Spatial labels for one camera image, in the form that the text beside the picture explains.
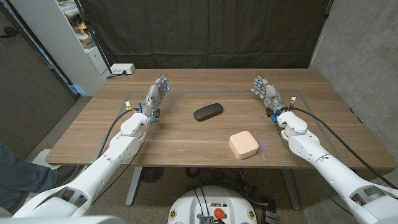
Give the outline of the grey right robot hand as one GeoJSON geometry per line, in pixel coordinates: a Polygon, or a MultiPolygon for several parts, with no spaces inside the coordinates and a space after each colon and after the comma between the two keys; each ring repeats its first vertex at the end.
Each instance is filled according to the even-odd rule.
{"type": "Polygon", "coordinates": [[[251,91],[258,96],[266,107],[267,117],[277,118],[279,115],[287,111],[287,107],[283,104],[280,93],[276,90],[264,77],[258,75],[254,79],[254,87],[251,91]]]}

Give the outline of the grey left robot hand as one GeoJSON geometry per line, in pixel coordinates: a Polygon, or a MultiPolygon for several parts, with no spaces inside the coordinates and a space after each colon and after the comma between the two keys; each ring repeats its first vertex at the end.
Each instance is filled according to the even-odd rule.
{"type": "Polygon", "coordinates": [[[169,81],[164,74],[150,86],[145,100],[141,106],[141,113],[151,118],[160,114],[162,101],[169,91],[169,81]]]}

